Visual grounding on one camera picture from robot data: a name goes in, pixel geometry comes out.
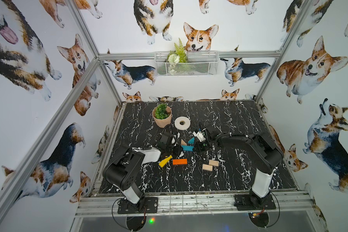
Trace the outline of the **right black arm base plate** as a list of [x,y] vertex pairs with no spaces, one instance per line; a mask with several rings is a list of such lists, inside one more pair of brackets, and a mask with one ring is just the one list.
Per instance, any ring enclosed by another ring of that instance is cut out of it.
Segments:
[[234,195],[234,206],[239,211],[258,211],[258,210],[274,210],[276,204],[271,194],[268,194],[264,198],[260,198],[256,195],[241,194]]

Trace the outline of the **blue rectangular block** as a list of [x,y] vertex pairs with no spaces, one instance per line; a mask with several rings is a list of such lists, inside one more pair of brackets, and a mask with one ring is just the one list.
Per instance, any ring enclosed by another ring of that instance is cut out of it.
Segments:
[[181,146],[183,148],[184,151],[189,151],[189,152],[193,152],[194,147],[193,146]]

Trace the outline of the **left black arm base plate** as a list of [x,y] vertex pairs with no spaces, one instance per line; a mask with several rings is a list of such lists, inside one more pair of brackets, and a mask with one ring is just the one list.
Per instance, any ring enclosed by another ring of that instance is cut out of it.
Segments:
[[118,205],[118,214],[157,213],[158,198],[144,197],[139,200],[137,204],[133,204],[127,199],[123,199],[118,203]]

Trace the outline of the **natural wood triangle block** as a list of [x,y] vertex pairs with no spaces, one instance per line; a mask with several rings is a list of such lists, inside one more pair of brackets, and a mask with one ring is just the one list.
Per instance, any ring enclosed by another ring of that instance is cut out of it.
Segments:
[[181,139],[181,145],[182,146],[187,146],[187,143],[183,139]]

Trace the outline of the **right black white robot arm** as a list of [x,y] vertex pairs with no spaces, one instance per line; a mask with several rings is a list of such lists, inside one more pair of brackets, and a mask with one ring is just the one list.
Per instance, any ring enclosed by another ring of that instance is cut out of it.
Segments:
[[193,136],[194,152],[205,152],[212,148],[250,148],[249,159],[256,167],[255,178],[248,194],[235,196],[235,207],[238,210],[276,209],[270,185],[274,172],[283,161],[283,152],[268,140],[266,133],[225,133],[214,126],[205,127],[199,123],[199,130]]

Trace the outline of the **teal triangle block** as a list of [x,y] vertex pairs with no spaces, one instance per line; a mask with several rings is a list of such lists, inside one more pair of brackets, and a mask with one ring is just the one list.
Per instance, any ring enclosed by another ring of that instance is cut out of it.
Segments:
[[194,145],[195,143],[195,137],[192,137],[189,141],[188,141],[188,144],[189,145]]

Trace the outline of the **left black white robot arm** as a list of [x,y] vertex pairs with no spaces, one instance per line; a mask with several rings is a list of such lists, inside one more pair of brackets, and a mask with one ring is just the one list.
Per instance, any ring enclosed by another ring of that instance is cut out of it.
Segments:
[[145,203],[145,194],[136,184],[141,167],[158,162],[162,168],[177,151],[181,152],[180,134],[162,132],[153,146],[143,148],[120,146],[113,154],[113,160],[105,166],[102,175],[108,183],[122,192],[130,205],[140,210]]

